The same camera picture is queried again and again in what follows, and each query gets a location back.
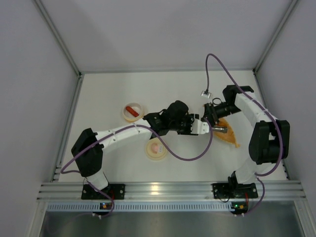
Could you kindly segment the metal tongs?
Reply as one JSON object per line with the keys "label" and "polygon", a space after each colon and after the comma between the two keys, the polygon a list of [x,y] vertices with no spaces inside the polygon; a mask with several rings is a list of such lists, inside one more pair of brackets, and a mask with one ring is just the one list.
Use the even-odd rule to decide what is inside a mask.
{"label": "metal tongs", "polygon": [[225,126],[214,126],[212,127],[212,130],[215,132],[227,133],[228,128]]}

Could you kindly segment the red sausage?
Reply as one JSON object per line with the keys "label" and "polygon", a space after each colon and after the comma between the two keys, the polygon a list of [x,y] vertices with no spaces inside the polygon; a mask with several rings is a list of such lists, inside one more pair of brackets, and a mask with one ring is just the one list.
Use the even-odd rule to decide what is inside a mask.
{"label": "red sausage", "polygon": [[139,116],[139,114],[130,106],[126,106],[125,109],[135,118]]}

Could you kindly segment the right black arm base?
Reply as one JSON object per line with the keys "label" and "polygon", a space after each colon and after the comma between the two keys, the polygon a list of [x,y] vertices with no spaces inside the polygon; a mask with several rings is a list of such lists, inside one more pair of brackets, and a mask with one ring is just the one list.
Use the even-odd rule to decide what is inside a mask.
{"label": "right black arm base", "polygon": [[214,183],[212,188],[215,199],[245,199],[246,196],[248,198],[258,198],[254,183],[237,184],[236,186],[229,183]]}

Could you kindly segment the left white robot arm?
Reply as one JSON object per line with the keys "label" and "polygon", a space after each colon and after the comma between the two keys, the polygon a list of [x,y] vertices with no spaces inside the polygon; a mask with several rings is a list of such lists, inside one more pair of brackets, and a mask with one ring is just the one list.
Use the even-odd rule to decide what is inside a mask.
{"label": "left white robot arm", "polygon": [[209,132],[209,125],[198,114],[190,114],[188,106],[175,101],[167,109],[149,113],[143,118],[116,129],[94,132],[85,129],[71,149],[82,177],[96,190],[109,186],[102,169],[103,155],[136,141],[147,141],[175,131],[179,135],[200,135]]}

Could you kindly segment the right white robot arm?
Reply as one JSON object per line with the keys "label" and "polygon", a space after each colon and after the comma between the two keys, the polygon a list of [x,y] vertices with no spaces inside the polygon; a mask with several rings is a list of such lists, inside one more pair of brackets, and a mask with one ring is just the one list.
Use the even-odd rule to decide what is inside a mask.
{"label": "right white robot arm", "polygon": [[203,117],[212,125],[221,118],[242,112],[253,127],[248,145],[249,157],[234,171],[230,179],[235,185],[249,185],[258,177],[272,174],[287,158],[290,124],[279,120],[257,100],[250,86],[228,85],[223,90],[224,102],[204,105]]}

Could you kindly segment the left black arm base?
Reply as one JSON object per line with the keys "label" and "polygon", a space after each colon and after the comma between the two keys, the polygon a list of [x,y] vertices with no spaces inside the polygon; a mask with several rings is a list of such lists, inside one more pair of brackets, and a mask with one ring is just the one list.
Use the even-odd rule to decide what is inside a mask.
{"label": "left black arm base", "polygon": [[[125,184],[110,184],[109,187],[101,190],[113,200],[123,200],[125,195]],[[95,191],[89,184],[84,184],[81,199],[83,200],[108,200],[103,194]]]}

